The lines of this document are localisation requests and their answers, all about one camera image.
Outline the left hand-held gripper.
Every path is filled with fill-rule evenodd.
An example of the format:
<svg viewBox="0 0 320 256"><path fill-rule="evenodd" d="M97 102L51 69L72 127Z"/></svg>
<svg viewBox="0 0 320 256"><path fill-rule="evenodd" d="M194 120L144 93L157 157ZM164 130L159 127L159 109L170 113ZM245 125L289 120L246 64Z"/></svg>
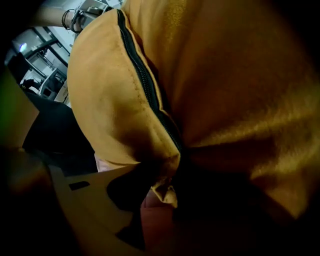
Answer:
<svg viewBox="0 0 320 256"><path fill-rule="evenodd" d="M108 3L80 3L72 16L72 31L80 33L89 23L112 9Z"/></svg>

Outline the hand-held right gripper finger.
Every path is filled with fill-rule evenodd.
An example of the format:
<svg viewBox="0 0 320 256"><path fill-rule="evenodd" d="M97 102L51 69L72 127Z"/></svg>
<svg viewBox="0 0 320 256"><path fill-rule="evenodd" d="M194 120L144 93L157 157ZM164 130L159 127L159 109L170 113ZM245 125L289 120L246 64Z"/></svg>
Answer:
<svg viewBox="0 0 320 256"><path fill-rule="evenodd" d="M134 168L65 177L61 169L49 167L57 200L83 256L144 256L116 236L129 226L133 213L119 209L107 194L112 180Z"/></svg>

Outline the small orange cushion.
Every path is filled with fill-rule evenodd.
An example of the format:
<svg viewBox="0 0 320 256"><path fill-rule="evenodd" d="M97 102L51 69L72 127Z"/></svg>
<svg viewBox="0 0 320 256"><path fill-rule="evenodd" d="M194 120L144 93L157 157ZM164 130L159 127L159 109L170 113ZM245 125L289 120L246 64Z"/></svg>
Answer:
<svg viewBox="0 0 320 256"><path fill-rule="evenodd" d="M126 0L76 39L76 121L176 208L244 179L298 218L320 191L320 0Z"/></svg>

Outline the person's left forearm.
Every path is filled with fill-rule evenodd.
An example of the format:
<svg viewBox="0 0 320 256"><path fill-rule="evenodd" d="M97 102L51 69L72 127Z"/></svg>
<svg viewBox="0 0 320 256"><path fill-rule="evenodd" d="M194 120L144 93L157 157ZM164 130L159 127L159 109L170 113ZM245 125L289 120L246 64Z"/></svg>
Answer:
<svg viewBox="0 0 320 256"><path fill-rule="evenodd" d="M62 16L66 10L55 7L40 7L31 18L31 27L63 27Z"/></svg>

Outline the black wrist bands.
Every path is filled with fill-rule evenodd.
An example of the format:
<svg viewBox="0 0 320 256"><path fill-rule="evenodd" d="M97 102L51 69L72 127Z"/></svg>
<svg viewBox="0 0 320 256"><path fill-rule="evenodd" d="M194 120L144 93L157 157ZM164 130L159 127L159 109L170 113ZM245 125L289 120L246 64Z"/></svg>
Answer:
<svg viewBox="0 0 320 256"><path fill-rule="evenodd" d="M66 30L74 30L74 13L75 10L71 8L66 10L62 15L61 24Z"/></svg>

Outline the person's black trousers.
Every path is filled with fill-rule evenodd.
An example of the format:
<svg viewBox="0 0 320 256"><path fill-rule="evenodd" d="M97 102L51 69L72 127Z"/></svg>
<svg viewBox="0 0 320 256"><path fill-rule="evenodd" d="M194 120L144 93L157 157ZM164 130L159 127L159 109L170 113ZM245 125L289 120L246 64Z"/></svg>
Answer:
<svg viewBox="0 0 320 256"><path fill-rule="evenodd" d="M26 93L39 111L23 149L47 165L60 168L66 177L98 171L95 152L67 105Z"/></svg>

